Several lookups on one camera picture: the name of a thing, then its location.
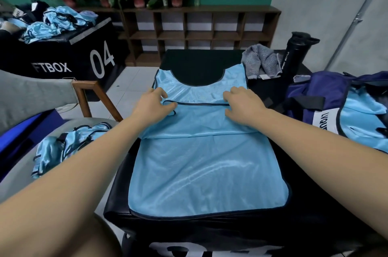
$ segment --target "black table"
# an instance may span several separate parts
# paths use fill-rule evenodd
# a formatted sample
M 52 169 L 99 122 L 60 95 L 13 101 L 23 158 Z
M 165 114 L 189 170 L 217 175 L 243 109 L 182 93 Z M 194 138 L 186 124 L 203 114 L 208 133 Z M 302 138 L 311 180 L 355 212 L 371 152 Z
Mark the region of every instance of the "black table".
M 209 84 L 217 81 L 224 69 L 240 63 L 242 52 L 241 50 L 168 50 L 160 68 L 172 70 L 177 79 L 184 80 L 189 85 Z M 298 72 L 298 74 L 310 73 L 304 65 Z M 249 80 L 248 87 L 263 101 L 270 101 L 270 107 L 276 107 L 284 100 L 289 83 L 289 80 L 281 77 Z M 148 225 L 147 234 L 152 235 L 153 221 L 131 215 L 128 207 L 129 183 L 139 144 L 138 139 L 117 172 L 104 216 L 128 234 L 140 231 Z M 245 220 L 247 224 L 252 222 L 252 217 L 254 217 L 256 223 L 259 223 L 262 228 L 262 231 L 258 229 L 255 235 L 246 236 L 247 239 L 258 238 L 267 240 L 271 244 L 285 246 L 284 249 L 273 253 L 273 256 L 289 256 L 290 254 L 301 256 L 303 252 L 310 255 L 312 251 L 315 256 L 331 256 L 343 251 L 354 250 L 357 242 L 359 245 L 363 244 L 364 239 L 374 233 L 371 228 L 323 191 L 279 146 L 274 142 L 271 144 L 283 178 L 289 184 L 292 195 L 290 201 L 281 209 L 264 211 L 259 218 L 257 215 L 247 214 Z M 244 220 L 239 218 L 235 223 L 236 227 L 242 225 L 243 222 Z M 168 225 L 171 230 L 176 230 L 177 236 L 183 228 L 186 230 L 184 221 L 174 220 Z M 157 241 L 162 241 L 160 236 L 155 234 L 154 237 Z M 227 238 L 220 238 L 218 241 L 226 242 L 226 240 Z M 196 239 L 191 240 L 189 236 L 186 241 L 198 242 Z M 143 245 L 144 247 L 141 245 L 140 247 L 141 252 L 144 253 L 148 244 Z M 246 246 L 246 248 L 255 247 L 250 246 L 249 241 Z

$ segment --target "left hand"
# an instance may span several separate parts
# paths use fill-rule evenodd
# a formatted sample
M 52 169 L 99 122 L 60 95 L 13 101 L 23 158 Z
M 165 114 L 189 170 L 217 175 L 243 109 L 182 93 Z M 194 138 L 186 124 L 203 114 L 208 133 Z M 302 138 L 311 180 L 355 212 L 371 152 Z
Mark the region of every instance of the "left hand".
M 160 102 L 168 95 L 161 88 L 150 88 L 144 93 L 133 108 L 131 117 L 135 118 L 142 127 L 149 127 L 166 117 L 177 107 L 177 103 L 162 105 Z

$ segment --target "navy blue bag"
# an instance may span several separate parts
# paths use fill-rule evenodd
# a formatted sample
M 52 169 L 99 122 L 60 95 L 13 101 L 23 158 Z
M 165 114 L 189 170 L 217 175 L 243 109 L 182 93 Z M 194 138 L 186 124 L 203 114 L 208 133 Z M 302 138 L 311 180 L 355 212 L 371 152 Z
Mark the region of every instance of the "navy blue bag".
M 352 76 L 320 71 L 288 87 L 277 111 L 388 152 L 388 71 Z

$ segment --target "gray chair seat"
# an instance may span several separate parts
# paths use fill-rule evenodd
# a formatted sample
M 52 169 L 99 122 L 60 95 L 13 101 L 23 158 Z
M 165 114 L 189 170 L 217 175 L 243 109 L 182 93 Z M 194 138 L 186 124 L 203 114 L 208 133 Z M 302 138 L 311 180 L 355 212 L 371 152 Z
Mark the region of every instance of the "gray chair seat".
M 100 122 L 108 122 L 112 127 L 118 124 L 117 121 L 104 118 L 74 119 L 58 127 L 48 136 L 58 137 L 63 132 L 72 131 L 74 127 L 78 127 L 80 125 L 94 126 L 95 124 L 98 124 Z M 12 168 L 12 170 L 0 182 L 0 203 L 4 202 L 9 197 L 13 196 L 17 192 L 28 186 L 32 181 L 34 181 L 34 179 L 31 177 L 31 173 L 34 167 L 33 158 L 36 155 L 37 148 L 38 146 L 35 146 L 19 162 L 17 162 L 17 164 Z

